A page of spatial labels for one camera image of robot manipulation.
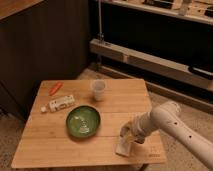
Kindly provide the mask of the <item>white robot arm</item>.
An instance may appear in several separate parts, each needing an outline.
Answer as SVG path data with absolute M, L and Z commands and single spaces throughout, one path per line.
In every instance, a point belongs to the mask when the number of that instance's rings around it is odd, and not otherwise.
M 167 101 L 125 123 L 119 135 L 116 153 L 129 156 L 134 142 L 143 144 L 145 138 L 161 129 L 184 145 L 198 160 L 213 171 L 213 143 L 180 120 L 180 106 Z

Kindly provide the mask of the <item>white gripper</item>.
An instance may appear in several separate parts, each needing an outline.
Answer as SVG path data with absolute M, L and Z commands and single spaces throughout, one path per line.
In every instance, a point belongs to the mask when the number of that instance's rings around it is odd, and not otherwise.
M 143 144 L 145 142 L 145 133 L 140 126 L 139 116 L 134 117 L 122 126 L 120 136 L 124 137 L 128 132 L 135 137 L 136 143 Z

